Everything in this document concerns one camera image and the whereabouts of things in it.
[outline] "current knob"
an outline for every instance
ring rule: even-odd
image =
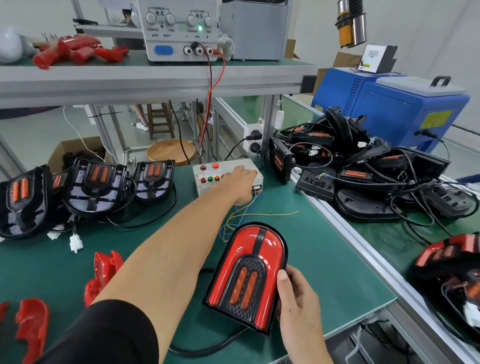
[[[147,23],[153,25],[156,23],[156,15],[152,12],[148,12],[147,14],[145,14],[145,20],[147,20]]]
[[[193,15],[187,16],[187,24],[188,26],[196,26],[197,25],[197,19]]]
[[[173,16],[172,13],[168,13],[165,15],[165,23],[167,23],[167,25],[175,25],[175,17]]]
[[[204,19],[205,28],[211,28],[213,26],[213,20],[211,17],[206,16]]]

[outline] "blue power button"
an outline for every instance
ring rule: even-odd
[[[173,54],[173,48],[171,46],[155,46],[155,54],[159,56],[171,56]]]

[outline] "person's arm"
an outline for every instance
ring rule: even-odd
[[[325,345],[320,301],[298,269],[287,266],[277,274],[283,344],[293,364],[333,364]]]
[[[221,223],[252,198],[255,172],[236,167],[141,244],[97,296],[141,309],[152,322],[163,362]]]

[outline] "blue machine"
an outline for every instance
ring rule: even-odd
[[[392,146],[416,146],[431,152],[438,141],[415,132],[430,129],[443,137],[470,100],[465,89],[449,81],[448,77],[435,79],[433,86],[431,80],[418,77],[331,68],[313,97],[312,107],[323,111],[340,106],[343,115],[367,115],[363,127],[370,135]]]

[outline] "electrical socket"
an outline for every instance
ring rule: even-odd
[[[264,123],[263,122],[258,122],[256,124],[246,124],[244,127],[243,127],[243,137],[247,137],[249,136],[252,131],[254,130],[258,130],[259,132],[261,132],[262,134],[264,133]],[[254,156],[255,153],[250,151],[250,145],[252,143],[258,143],[260,144],[260,146],[262,146],[262,140],[245,140],[242,144],[242,147],[243,149],[245,149],[245,151],[247,152],[247,155],[248,156]]]

